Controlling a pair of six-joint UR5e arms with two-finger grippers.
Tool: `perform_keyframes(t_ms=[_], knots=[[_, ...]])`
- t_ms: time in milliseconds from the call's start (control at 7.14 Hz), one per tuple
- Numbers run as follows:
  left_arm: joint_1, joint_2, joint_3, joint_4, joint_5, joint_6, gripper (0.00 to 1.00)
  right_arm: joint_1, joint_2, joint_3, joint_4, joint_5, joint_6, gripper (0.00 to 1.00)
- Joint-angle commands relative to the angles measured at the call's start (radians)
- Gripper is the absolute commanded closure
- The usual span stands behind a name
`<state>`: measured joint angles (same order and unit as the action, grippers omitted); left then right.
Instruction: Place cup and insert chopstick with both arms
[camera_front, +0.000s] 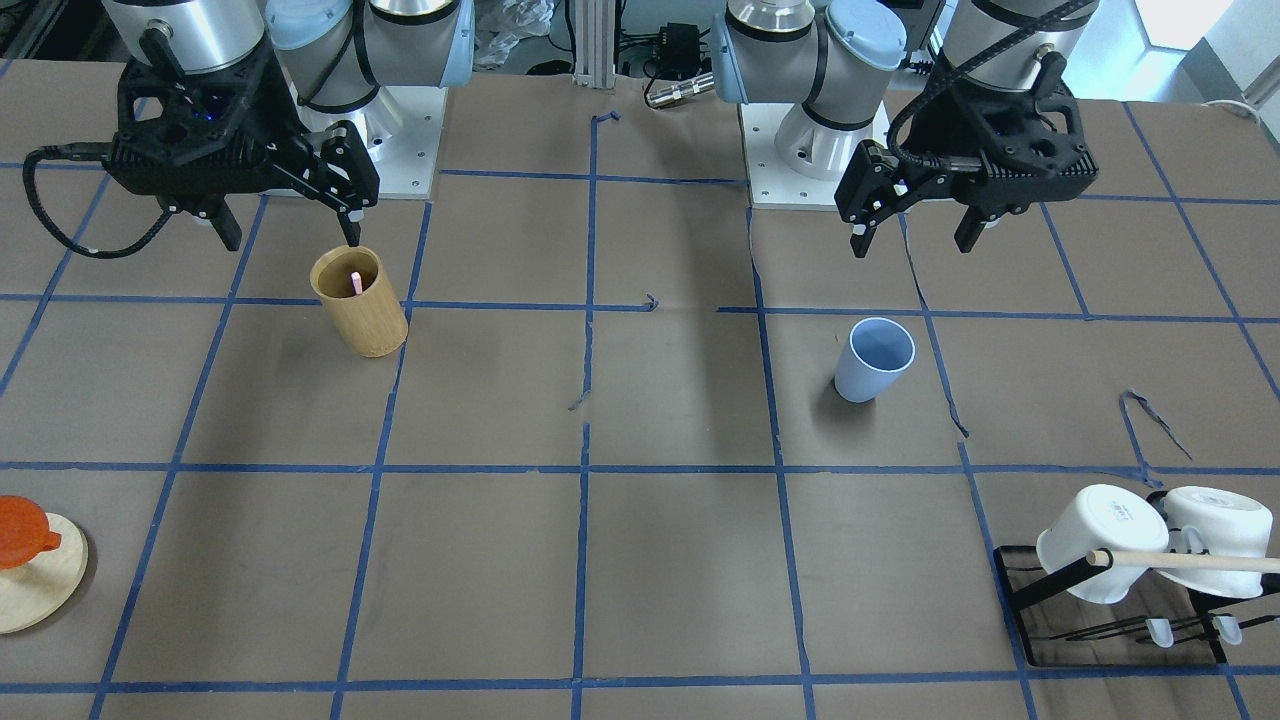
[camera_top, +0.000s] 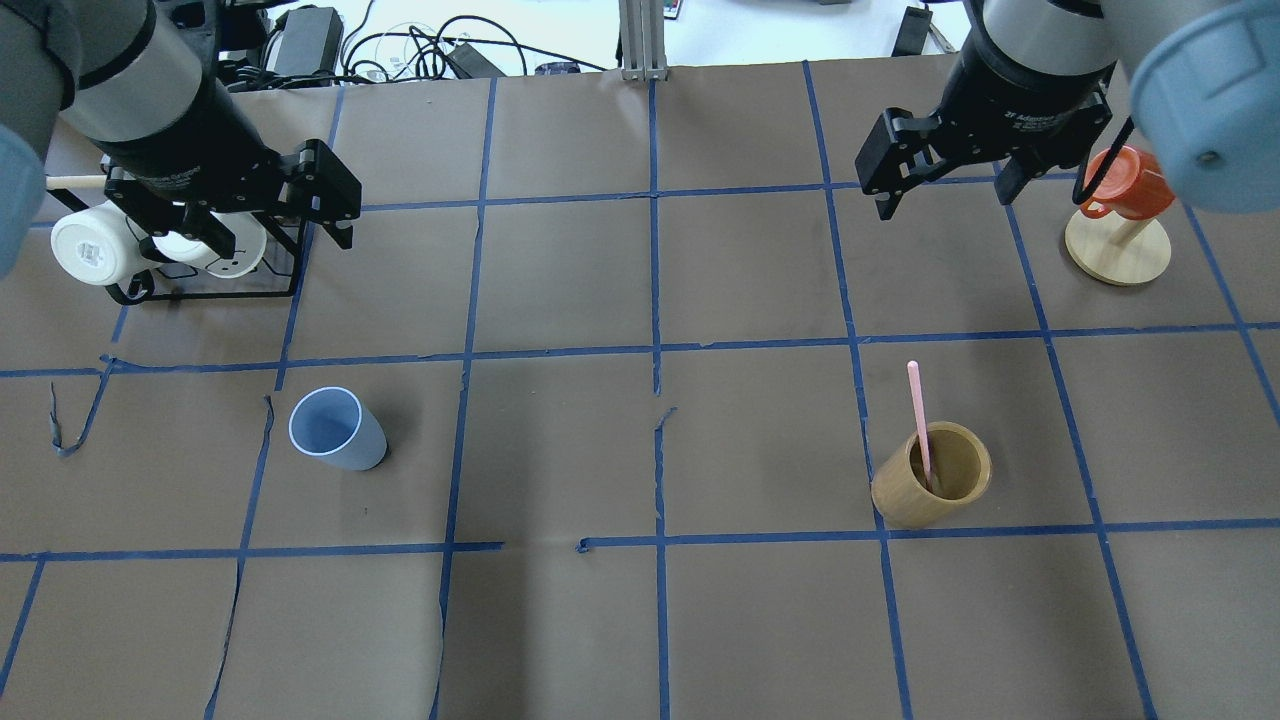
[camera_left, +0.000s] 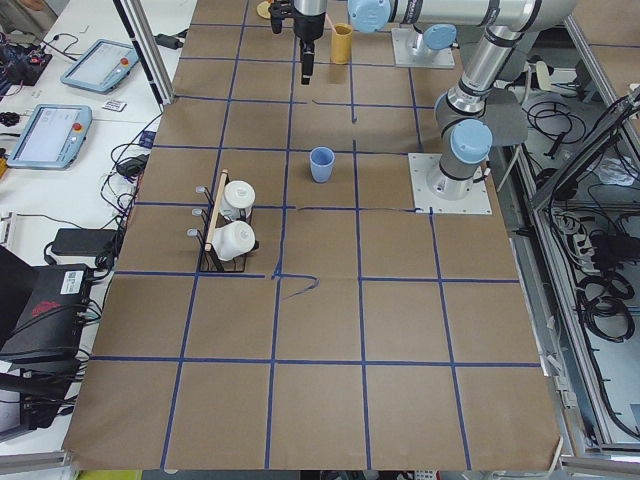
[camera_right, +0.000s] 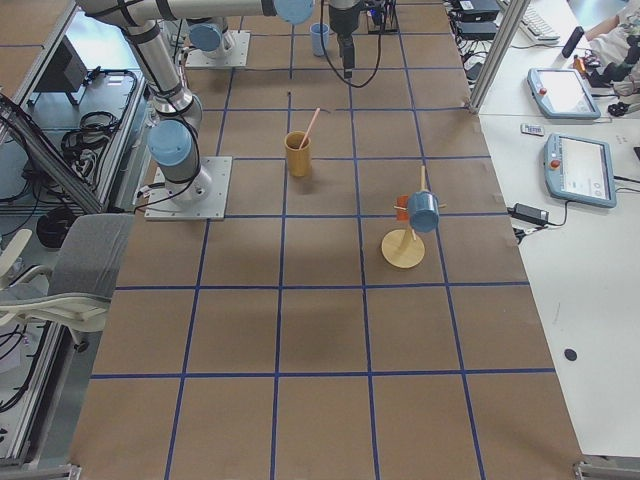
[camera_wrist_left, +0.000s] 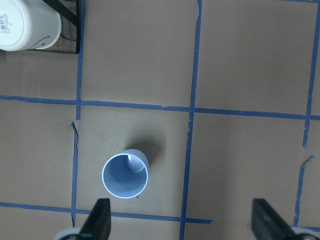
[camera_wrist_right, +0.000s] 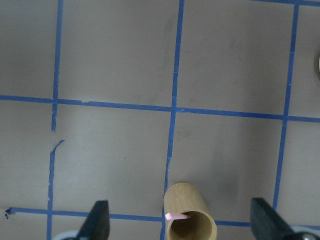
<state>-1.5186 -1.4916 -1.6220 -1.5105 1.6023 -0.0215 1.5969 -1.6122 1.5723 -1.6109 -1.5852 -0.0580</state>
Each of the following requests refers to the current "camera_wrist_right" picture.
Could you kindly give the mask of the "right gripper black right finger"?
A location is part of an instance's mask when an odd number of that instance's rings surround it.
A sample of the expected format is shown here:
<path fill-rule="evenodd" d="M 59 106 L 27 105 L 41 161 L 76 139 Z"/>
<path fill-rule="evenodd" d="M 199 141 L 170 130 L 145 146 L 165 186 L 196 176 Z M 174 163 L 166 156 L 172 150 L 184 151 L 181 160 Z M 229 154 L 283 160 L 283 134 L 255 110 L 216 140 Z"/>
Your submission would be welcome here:
<path fill-rule="evenodd" d="M 299 240 L 300 234 L 278 215 L 264 198 L 250 202 L 250 229 L 256 240 Z"/>

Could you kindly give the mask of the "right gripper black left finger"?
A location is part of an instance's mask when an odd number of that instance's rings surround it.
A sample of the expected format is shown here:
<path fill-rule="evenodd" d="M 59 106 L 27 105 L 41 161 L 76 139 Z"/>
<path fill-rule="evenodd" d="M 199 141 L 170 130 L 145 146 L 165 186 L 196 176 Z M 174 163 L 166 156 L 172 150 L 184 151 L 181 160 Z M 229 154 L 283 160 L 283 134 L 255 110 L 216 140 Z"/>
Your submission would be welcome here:
<path fill-rule="evenodd" d="M 109 202 L 98 200 L 85 219 L 76 240 L 107 240 L 110 235 Z"/>

